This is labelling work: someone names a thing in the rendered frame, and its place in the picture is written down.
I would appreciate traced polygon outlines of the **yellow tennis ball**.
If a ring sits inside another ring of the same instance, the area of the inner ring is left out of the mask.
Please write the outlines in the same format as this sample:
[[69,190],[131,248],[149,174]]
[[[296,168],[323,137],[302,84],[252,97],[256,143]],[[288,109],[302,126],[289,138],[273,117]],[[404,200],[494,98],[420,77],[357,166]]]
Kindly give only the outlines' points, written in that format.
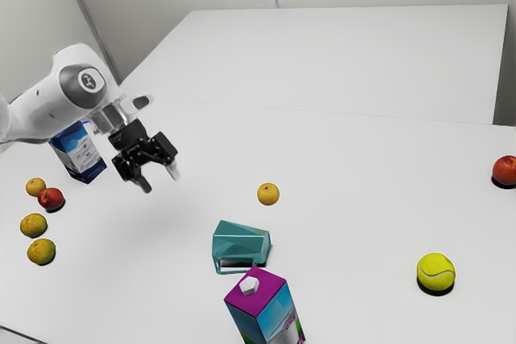
[[456,270],[446,255],[433,252],[424,255],[418,261],[416,276],[424,288],[443,292],[455,283]]

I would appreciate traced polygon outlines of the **purple-topped milk carton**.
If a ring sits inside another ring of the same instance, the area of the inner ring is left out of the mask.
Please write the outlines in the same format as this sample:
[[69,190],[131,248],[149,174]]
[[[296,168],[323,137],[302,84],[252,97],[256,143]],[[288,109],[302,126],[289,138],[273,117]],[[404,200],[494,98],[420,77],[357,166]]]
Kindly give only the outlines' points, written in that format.
[[252,267],[224,302],[244,344],[306,344],[286,279]]

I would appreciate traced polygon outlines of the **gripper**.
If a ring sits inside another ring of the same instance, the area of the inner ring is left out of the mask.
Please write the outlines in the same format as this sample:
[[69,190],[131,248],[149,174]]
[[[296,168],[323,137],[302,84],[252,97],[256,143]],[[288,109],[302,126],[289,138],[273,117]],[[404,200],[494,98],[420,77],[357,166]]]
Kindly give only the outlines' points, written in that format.
[[177,149],[161,131],[149,136],[139,119],[109,135],[108,139],[116,150],[111,159],[116,171],[124,181],[133,183],[144,193],[152,191],[142,174],[146,161],[162,164],[173,180],[181,178],[176,162]]

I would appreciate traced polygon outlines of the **yellow-orange mottled fruit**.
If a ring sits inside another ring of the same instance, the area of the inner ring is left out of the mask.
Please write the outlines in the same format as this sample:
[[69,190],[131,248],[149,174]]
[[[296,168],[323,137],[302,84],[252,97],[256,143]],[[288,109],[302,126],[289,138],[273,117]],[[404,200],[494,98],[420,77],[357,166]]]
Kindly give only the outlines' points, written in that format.
[[19,225],[21,233],[29,238],[42,235],[47,228],[47,220],[45,216],[40,213],[28,214],[22,219]]
[[46,265],[55,258],[56,245],[46,238],[35,240],[27,249],[28,259],[40,266]]

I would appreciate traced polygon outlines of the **small yellow apple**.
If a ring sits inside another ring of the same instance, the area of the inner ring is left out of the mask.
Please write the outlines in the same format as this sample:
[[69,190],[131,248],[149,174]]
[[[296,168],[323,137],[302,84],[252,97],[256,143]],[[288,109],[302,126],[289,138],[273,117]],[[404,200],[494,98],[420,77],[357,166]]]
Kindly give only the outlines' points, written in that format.
[[25,184],[25,190],[31,197],[38,197],[39,194],[46,188],[47,186],[45,181],[39,177],[31,178]]

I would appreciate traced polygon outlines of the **blue milk carton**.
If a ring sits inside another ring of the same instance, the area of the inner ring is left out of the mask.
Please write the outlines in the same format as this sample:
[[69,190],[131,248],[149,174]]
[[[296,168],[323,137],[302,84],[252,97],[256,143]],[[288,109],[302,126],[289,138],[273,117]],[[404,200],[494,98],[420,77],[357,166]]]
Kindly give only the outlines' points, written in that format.
[[89,184],[106,169],[104,159],[81,122],[75,122],[48,143],[75,180]]

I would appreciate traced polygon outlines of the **red apple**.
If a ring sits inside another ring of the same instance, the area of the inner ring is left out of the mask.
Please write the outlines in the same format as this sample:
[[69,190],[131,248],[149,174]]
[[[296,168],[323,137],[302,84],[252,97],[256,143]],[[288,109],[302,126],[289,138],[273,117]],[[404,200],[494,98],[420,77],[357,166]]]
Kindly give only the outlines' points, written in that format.
[[493,165],[492,176],[496,182],[503,185],[516,184],[516,156],[504,155]]
[[63,193],[57,188],[43,189],[37,199],[39,204],[48,211],[59,209],[65,203]]

